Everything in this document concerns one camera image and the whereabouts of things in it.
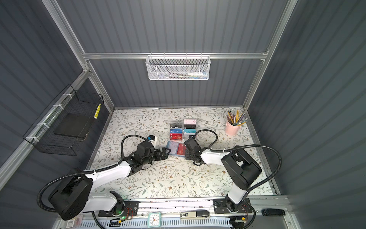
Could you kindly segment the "blue leather card holder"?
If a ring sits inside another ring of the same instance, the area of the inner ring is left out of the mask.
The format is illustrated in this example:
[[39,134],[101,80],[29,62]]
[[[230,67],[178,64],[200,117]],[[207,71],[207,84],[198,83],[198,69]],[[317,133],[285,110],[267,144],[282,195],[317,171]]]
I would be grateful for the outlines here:
[[170,149],[169,155],[185,157],[186,146],[175,141],[168,141],[166,148]]

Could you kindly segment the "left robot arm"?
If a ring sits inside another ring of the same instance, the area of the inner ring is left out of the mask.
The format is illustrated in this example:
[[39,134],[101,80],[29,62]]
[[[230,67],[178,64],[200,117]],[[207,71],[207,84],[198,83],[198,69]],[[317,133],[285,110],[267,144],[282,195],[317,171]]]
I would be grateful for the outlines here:
[[125,157],[112,168],[97,169],[88,174],[79,171],[75,176],[61,179],[48,200],[63,220],[98,210],[120,213],[120,210],[115,209],[123,201],[119,194],[114,191],[96,194],[94,191],[111,181],[136,174],[146,164],[167,159],[170,152],[169,148],[155,149],[151,142],[143,141],[131,156]]

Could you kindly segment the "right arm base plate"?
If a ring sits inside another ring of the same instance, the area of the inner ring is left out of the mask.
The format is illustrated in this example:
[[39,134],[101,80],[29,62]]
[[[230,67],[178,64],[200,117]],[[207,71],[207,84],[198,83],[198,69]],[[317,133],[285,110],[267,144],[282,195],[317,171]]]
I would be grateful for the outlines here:
[[235,204],[229,198],[213,199],[213,207],[215,214],[248,214],[253,210],[250,208],[250,200],[246,198],[240,203]]

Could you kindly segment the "clear acrylic card display stand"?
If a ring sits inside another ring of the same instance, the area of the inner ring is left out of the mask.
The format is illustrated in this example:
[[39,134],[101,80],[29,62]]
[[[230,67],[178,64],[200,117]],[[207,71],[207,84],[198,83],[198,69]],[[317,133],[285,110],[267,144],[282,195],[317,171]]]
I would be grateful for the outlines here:
[[173,120],[170,123],[173,123],[173,122],[181,123],[182,124],[182,130],[183,130],[183,133],[184,133],[184,120]]

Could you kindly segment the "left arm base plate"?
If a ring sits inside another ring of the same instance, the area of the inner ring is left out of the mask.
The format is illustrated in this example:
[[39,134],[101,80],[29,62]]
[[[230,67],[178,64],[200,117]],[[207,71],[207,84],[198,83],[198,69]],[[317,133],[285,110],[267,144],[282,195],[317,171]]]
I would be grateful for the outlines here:
[[139,209],[139,201],[118,202],[111,211],[99,211],[98,217],[135,217]]

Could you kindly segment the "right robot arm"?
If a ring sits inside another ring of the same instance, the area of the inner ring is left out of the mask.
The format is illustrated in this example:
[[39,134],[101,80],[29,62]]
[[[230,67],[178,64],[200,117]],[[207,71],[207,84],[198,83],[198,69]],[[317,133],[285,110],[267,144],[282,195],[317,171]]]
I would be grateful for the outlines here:
[[194,165],[214,164],[225,168],[233,182],[226,196],[226,205],[231,211],[235,211],[251,192],[252,184],[262,173],[259,164],[240,146],[214,152],[209,148],[200,147],[193,137],[185,141],[184,145],[185,159],[193,161]]

